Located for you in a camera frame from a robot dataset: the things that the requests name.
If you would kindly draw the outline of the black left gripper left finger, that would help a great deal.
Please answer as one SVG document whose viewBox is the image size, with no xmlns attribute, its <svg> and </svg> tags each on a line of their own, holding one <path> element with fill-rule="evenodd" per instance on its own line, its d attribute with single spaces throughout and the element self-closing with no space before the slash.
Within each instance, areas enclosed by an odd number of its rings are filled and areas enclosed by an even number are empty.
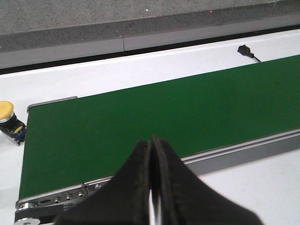
<svg viewBox="0 0 300 225">
<path fill-rule="evenodd" d="M 150 151 L 150 142 L 139 140 L 113 178 L 95 194 L 65 211 L 55 224 L 148 225 Z"/>
</svg>

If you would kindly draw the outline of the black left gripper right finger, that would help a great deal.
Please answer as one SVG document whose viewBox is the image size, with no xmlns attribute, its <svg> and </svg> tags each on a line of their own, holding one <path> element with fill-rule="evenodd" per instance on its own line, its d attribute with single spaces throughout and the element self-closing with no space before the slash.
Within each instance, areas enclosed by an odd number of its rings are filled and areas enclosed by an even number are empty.
<svg viewBox="0 0 300 225">
<path fill-rule="evenodd" d="M 201 181 L 166 139 L 152 137 L 151 177 L 155 213 L 163 225 L 261 225 L 252 211 Z"/>
</svg>

